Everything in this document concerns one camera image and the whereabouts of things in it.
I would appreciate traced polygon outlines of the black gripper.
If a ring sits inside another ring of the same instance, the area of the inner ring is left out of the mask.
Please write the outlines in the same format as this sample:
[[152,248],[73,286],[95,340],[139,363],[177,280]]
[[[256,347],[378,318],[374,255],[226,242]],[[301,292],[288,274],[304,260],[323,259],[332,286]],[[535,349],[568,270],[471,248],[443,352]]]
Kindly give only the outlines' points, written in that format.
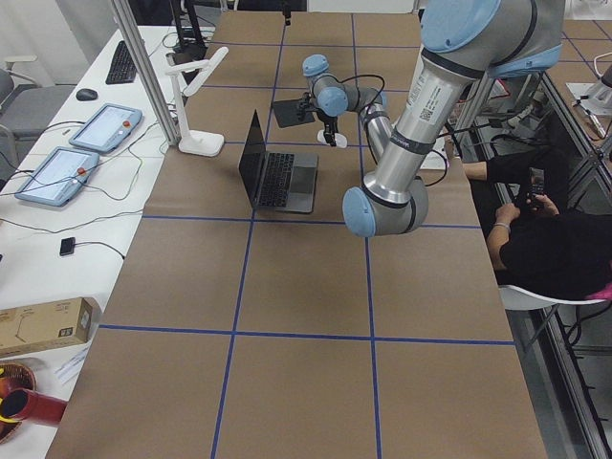
[[338,118],[331,117],[327,115],[325,112],[318,112],[317,117],[324,125],[323,139],[325,140],[325,142],[328,143],[329,145],[336,145],[337,144],[336,134],[337,134],[337,131],[339,130]]

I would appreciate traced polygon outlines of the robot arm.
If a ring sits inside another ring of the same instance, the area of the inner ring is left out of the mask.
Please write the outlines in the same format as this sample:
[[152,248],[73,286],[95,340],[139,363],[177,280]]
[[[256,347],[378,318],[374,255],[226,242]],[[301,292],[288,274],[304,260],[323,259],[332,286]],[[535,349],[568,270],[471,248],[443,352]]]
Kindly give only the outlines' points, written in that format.
[[553,67],[561,52],[562,1],[430,1],[421,20],[423,67],[396,121],[375,89],[329,73],[324,55],[302,64],[315,107],[333,124],[359,114],[377,161],[342,201],[345,225],[361,237],[420,227],[428,210],[418,172],[465,88],[482,76],[519,77]]

